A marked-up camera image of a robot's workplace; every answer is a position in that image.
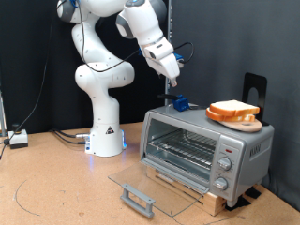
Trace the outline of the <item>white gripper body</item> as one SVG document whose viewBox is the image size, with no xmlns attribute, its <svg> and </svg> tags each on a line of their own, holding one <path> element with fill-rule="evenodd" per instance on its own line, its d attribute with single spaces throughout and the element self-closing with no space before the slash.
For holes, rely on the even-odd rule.
<svg viewBox="0 0 300 225">
<path fill-rule="evenodd" d="M 158 74 L 169 79 L 179 76 L 180 70 L 173 54 L 173 45 L 165 37 L 157 42 L 142 45 L 142 55 L 148 66 Z"/>
</svg>

